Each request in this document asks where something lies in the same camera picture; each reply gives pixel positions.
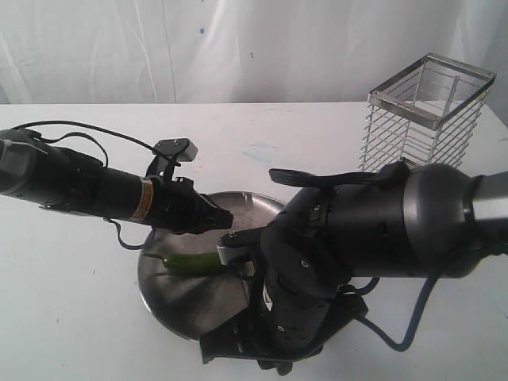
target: white backdrop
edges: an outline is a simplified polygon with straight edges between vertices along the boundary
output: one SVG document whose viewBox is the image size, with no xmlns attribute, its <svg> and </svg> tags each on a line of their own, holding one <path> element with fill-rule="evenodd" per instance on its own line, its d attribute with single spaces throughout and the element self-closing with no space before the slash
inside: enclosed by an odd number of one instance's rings
<svg viewBox="0 0 508 381">
<path fill-rule="evenodd" d="M 0 102 L 364 100 L 436 52 L 498 71 L 500 113 L 507 3 L 0 0 Z"/>
</svg>

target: metal bowl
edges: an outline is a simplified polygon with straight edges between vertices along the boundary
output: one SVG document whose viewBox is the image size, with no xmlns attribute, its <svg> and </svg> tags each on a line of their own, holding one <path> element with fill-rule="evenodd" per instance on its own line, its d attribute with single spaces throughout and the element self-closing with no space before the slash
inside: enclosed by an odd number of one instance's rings
<svg viewBox="0 0 508 381">
<path fill-rule="evenodd" d="M 233 214 L 231 229 L 198 236 L 176 236 L 158 229 L 151 252 L 216 252 L 219 237 L 230 230 L 265 226 L 284 207 L 273 198 L 248 192 L 223 192 L 210 197 Z M 243 282 L 229 272 L 201 277 L 169 275 L 161 260 L 144 256 L 144 252 L 138 261 L 137 278 L 144 304 L 153 316 L 172 332 L 193 341 L 240 312 L 248 302 Z"/>
</svg>

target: white table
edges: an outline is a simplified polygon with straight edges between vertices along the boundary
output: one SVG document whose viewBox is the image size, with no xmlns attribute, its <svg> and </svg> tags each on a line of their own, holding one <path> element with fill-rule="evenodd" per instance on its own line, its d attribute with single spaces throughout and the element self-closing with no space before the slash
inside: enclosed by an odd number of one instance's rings
<svg viewBox="0 0 508 381">
<path fill-rule="evenodd" d="M 245 190 L 287 201 L 295 189 L 271 183 L 270 167 L 317 174 L 356 169 L 366 105 L 29 105 L 0 106 L 0 128 L 40 119 L 83 121 L 153 144 L 189 137 L 198 158 L 178 173 L 201 192 Z M 67 127 L 41 127 L 48 137 Z M 110 166 L 143 174 L 151 154 L 95 134 Z M 86 141 L 67 146 L 101 153 Z M 508 169 L 508 130 L 486 107 L 462 167 L 469 175 Z M 279 379 L 253 361 L 201 365 L 199 348 L 164 329 L 137 286 L 137 253 L 117 244 L 98 218 L 69 217 L 0 198 L 0 379 Z M 148 228 L 125 224 L 130 242 Z M 382 279 L 368 295 L 369 317 L 399 338 L 422 279 Z M 320 356 L 287 379 L 478 380 L 508 375 L 508 260 L 489 258 L 465 279 L 443 279 L 433 292 L 413 347 L 391 351 L 353 322 Z"/>
</svg>

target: wire basket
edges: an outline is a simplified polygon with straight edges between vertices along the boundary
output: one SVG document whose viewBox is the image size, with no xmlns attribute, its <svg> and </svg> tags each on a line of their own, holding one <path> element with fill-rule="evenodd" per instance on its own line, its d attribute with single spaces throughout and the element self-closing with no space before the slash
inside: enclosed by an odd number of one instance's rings
<svg viewBox="0 0 508 381">
<path fill-rule="evenodd" d="M 361 171 L 462 163 L 495 73 L 428 54 L 368 95 Z"/>
</svg>

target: yellow label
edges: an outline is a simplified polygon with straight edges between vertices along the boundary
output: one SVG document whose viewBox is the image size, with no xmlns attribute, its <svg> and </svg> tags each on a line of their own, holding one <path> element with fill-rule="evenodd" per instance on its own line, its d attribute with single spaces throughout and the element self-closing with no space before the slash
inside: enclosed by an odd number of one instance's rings
<svg viewBox="0 0 508 381">
<path fill-rule="evenodd" d="M 140 179 L 141 180 L 141 197 L 140 202 L 137 204 L 136 211 L 131 216 L 131 220 L 133 221 L 143 221 L 148 211 L 152 207 L 153 201 L 153 184 L 150 179 Z"/>
</svg>

